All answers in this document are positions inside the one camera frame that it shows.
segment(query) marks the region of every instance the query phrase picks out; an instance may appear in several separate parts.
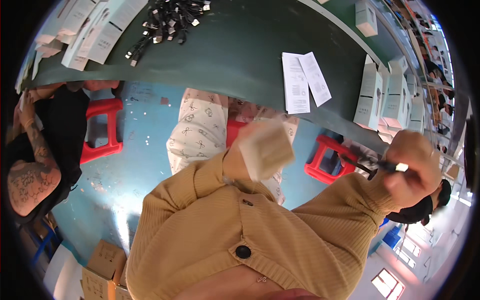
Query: green work table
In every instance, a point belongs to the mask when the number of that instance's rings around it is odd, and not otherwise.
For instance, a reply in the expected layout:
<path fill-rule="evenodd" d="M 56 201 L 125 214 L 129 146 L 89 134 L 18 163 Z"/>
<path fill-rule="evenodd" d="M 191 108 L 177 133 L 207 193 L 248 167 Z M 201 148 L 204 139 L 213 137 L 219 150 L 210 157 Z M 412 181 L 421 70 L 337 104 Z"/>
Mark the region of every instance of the green work table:
<path fill-rule="evenodd" d="M 342 14 L 345 19 L 351 14 L 349 22 L 354 27 L 352 0 L 329 3 L 343 3 Z M 313 51 L 332 99 L 317 108 L 311 96 L 311 112 L 297 116 L 383 153 L 388 145 L 377 133 L 352 122 L 366 52 L 347 33 L 294 0 L 215 0 L 211 7 L 200 25 L 190 28 L 184 45 L 176 40 L 152 44 L 136 67 L 131 67 L 124 56 L 142 35 L 146 7 L 122 34 L 104 65 L 90 61 L 83 72 L 67 69 L 60 64 L 63 53 L 59 53 L 43 59 L 36 78 L 26 84 L 31 87 L 92 79 L 160 82 L 285 111 L 281 53 Z M 381 61 L 401 55 L 380 23 L 379 35 L 364 39 L 371 39 L 368 44 Z"/>

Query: tan knit cardigan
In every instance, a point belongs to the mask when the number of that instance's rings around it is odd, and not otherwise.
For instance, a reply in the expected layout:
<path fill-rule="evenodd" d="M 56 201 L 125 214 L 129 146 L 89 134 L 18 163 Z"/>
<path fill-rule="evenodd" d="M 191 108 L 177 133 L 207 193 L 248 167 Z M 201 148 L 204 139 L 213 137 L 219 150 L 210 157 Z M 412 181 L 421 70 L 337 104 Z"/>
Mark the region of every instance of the tan knit cardigan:
<path fill-rule="evenodd" d="M 127 262 L 132 297 L 168 300 L 244 264 L 284 289 L 346 299 L 383 218 L 400 208 L 383 178 L 348 174 L 289 211 L 262 184 L 224 183 L 224 155 L 190 164 L 145 197 Z M 236 255 L 240 245 L 249 247 L 250 257 Z"/>

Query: red plastic stool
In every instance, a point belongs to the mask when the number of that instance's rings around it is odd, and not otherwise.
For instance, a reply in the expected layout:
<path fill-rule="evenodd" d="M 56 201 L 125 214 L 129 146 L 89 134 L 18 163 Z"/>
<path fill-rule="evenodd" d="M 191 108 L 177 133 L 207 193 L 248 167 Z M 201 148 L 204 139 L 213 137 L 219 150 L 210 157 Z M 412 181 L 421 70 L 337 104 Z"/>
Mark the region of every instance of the red plastic stool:
<path fill-rule="evenodd" d="M 240 128 L 246 125 L 248 125 L 248 123 L 227 120 L 227 147 L 232 146 L 233 141 L 235 141 L 239 134 Z"/>
<path fill-rule="evenodd" d="M 345 167 L 343 167 L 337 175 L 332 175 L 325 171 L 320 170 L 320 163 L 327 149 L 332 149 L 334 151 L 337 151 L 338 157 L 345 155 L 346 157 L 350 158 L 352 161 L 357 161 L 358 157 L 353 153 L 351 153 L 350 149 L 348 149 L 345 146 L 342 146 L 336 140 L 332 139 L 329 136 L 320 134 L 319 136 L 317 136 L 316 141 L 319 144 L 317 153 L 315 153 L 315 156 L 313 157 L 313 160 L 311 163 L 305 164 L 305 167 L 304 167 L 305 173 L 307 173 L 308 175 L 312 176 L 313 178 L 321 182 L 324 182 L 326 184 L 331 184 L 340 176 L 343 176 L 355 171 L 355 166 L 348 163 L 345 164 Z"/>
<path fill-rule="evenodd" d="M 82 157 L 80 158 L 81 164 L 99 157 L 121 152 L 123 142 L 117 142 L 117 111 L 122 109 L 122 101 L 116 98 L 90 102 L 87 109 L 87 120 L 93 116 L 107 115 L 108 143 L 97 148 L 91 148 L 86 142 L 84 142 Z"/>

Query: white pajama pants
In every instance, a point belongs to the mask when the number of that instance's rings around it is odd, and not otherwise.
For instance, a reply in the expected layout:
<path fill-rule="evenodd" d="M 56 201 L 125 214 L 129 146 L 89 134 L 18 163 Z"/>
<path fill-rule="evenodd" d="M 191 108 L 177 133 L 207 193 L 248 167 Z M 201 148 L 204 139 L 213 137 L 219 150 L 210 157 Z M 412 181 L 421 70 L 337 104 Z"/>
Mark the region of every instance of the white pajama pants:
<path fill-rule="evenodd" d="M 298 118 L 261 107 L 250 102 L 219 94 L 187 88 L 183 94 L 179 122 L 167 141 L 167 153 L 172 174 L 176 174 L 195 160 L 209 159 L 227 149 L 227 119 L 235 113 L 236 120 L 251 122 L 280 116 L 293 143 Z M 268 180 L 262 180 L 282 205 L 285 196 L 280 188 L 281 170 Z"/>

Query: black shirt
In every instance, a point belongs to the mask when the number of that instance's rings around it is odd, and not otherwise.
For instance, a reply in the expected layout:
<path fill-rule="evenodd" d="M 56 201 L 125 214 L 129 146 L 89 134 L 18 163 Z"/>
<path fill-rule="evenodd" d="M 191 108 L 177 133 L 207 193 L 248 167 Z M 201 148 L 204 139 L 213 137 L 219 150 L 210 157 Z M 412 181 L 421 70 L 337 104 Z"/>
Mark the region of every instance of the black shirt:
<path fill-rule="evenodd" d="M 438 95 L 438 111 L 440 111 L 442 108 L 444 108 L 444 104 L 446 103 L 445 97 L 443 95 Z"/>
<path fill-rule="evenodd" d="M 61 180 L 43 201 L 27 216 L 20 216 L 12 208 L 10 199 L 6 199 L 7 209 L 19 224 L 35 221 L 46 215 L 55 205 L 66 199 L 71 187 L 77 182 L 82 171 L 80 157 L 86 134 L 86 111 L 90 99 L 79 90 L 70 92 L 66 86 L 55 91 L 53 99 L 41 99 L 35 102 L 35 112 L 42 121 L 41 131 L 61 172 Z M 32 145 L 26 133 L 17 136 L 6 147 L 7 170 L 18 160 L 35 162 Z"/>
<path fill-rule="evenodd" d="M 427 67 L 428 74 L 432 73 L 433 70 L 438 70 L 442 74 L 442 76 L 440 77 L 442 82 L 447 80 L 447 78 L 445 77 L 445 74 L 442 71 L 442 69 L 440 69 L 440 67 L 436 63 L 434 63 L 433 61 L 425 60 L 425 66 Z"/>
<path fill-rule="evenodd" d="M 387 218 L 403 224 L 415 224 L 427 218 L 433 212 L 433 202 L 426 196 L 412 207 L 402 208 L 399 213 L 389 213 Z"/>

